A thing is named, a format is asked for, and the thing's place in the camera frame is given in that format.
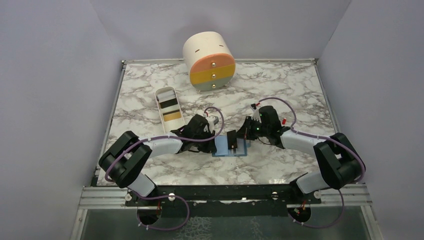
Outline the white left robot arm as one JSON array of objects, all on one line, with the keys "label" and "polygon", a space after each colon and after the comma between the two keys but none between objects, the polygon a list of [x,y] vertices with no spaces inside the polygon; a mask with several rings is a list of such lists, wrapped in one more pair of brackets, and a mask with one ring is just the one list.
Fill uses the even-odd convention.
[{"label": "white left robot arm", "polygon": [[140,139],[126,131],[103,153],[98,164],[119,188],[135,191],[144,205],[152,205],[157,200],[157,186],[142,173],[148,159],[183,152],[216,152],[218,123],[217,116],[196,114],[188,124],[161,136]]}]

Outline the black credit card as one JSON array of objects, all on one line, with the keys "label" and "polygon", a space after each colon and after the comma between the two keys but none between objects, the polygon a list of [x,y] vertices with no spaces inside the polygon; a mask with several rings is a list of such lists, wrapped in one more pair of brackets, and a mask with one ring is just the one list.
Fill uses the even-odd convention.
[{"label": "black credit card", "polygon": [[234,150],[238,148],[238,142],[237,142],[237,131],[231,130],[226,133],[227,137],[227,149],[228,150]]}]

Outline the silver magnetic stripe card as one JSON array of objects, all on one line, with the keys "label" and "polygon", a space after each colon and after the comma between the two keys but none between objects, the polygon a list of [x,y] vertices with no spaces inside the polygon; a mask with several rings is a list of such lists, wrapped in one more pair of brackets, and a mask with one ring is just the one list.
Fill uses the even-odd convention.
[{"label": "silver magnetic stripe card", "polygon": [[244,139],[237,139],[237,147],[232,150],[234,156],[244,157],[248,153],[248,144]]}]

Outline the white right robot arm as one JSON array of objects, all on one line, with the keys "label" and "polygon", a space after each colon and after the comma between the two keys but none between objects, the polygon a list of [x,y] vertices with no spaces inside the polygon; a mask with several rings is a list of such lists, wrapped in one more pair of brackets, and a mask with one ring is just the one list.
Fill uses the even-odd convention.
[{"label": "white right robot arm", "polygon": [[266,138],[269,144],[280,149],[296,150],[315,157],[319,170],[306,173],[293,180],[288,190],[289,199],[300,204],[309,193],[321,189],[339,190],[359,180],[365,166],[348,138],[340,132],[331,136],[315,136],[284,126],[273,106],[254,110],[245,118],[236,136],[248,141]]}]

